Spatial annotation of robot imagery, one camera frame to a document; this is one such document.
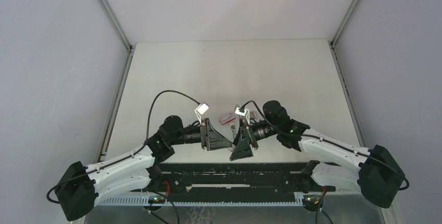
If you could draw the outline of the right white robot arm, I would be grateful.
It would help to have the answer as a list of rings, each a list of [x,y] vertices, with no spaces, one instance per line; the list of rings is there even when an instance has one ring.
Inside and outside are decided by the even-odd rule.
[[[230,160],[253,156],[258,141],[275,136],[282,146],[318,156],[302,171],[299,188],[304,193],[319,186],[361,193],[369,202],[389,208],[399,191],[410,186],[405,173],[383,146],[354,146],[319,133],[292,119],[279,101],[268,101],[258,113],[263,118],[252,123],[245,105],[234,113],[242,118]]]

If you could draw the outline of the red white staple box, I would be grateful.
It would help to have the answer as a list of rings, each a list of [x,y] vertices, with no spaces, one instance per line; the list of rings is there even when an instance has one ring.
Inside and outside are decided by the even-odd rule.
[[[226,125],[228,123],[233,122],[236,119],[236,116],[233,112],[226,113],[218,118],[219,122],[222,125]]]

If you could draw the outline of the beige mini stapler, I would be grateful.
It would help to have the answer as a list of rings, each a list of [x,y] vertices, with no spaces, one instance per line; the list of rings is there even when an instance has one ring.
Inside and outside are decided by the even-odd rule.
[[[236,137],[237,137],[237,134],[238,134],[237,128],[236,128],[235,124],[231,124],[230,128],[231,128],[231,133],[232,133],[233,140],[235,140]]]

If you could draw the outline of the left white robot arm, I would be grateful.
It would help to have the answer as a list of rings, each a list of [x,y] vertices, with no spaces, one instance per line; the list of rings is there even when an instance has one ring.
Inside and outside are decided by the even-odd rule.
[[[71,164],[54,187],[66,219],[77,220],[102,201],[128,191],[159,190],[163,184],[159,164],[174,155],[175,145],[193,143],[208,151],[232,147],[208,118],[184,127],[181,118],[172,115],[142,145],[123,155],[86,166],[80,161]]]

